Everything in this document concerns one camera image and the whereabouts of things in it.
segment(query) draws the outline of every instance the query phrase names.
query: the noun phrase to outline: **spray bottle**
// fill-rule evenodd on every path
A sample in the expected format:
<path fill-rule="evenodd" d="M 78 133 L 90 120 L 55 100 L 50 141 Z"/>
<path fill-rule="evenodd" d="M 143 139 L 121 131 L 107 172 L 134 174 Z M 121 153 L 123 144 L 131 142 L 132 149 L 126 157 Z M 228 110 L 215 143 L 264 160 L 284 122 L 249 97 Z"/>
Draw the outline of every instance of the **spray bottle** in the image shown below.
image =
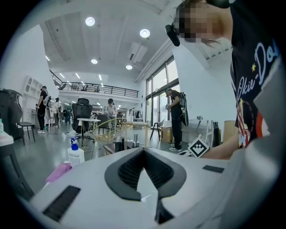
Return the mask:
<path fill-rule="evenodd" d="M 80 149 L 78 144 L 76 143 L 77 137 L 70 137 L 70 139 L 71 148 L 67 149 L 67 153 L 71 162 L 71 166 L 74 168 L 84 162 L 84 151 Z"/>

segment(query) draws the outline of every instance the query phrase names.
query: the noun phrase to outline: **shoe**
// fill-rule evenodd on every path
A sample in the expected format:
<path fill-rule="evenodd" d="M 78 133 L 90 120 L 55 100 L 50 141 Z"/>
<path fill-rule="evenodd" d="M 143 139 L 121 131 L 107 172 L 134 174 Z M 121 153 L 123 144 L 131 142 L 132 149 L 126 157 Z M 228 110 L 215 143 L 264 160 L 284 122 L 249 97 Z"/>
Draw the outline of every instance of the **shoe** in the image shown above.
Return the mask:
<path fill-rule="evenodd" d="M 177 148 L 169 148 L 170 151 L 174 151 L 174 152 L 180 152 L 182 151 L 182 149 L 177 149 Z"/>

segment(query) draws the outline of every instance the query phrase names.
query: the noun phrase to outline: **white wall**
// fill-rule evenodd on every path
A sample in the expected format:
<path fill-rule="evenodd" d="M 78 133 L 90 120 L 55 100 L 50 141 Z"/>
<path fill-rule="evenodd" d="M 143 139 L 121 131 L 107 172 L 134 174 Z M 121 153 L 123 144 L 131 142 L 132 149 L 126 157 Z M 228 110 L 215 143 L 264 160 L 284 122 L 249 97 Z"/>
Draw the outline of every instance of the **white wall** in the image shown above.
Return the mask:
<path fill-rule="evenodd" d="M 45 85 L 53 98 L 58 96 L 59 91 L 50 76 L 45 58 L 43 33 L 39 25 L 14 37 L 9 43 L 0 65 L 0 88 L 23 93 L 26 76 Z"/>
<path fill-rule="evenodd" d="M 231 51 L 205 70 L 183 45 L 173 49 L 180 89 L 187 96 L 189 119 L 202 115 L 219 122 L 236 119 L 236 100 L 231 86 Z"/>

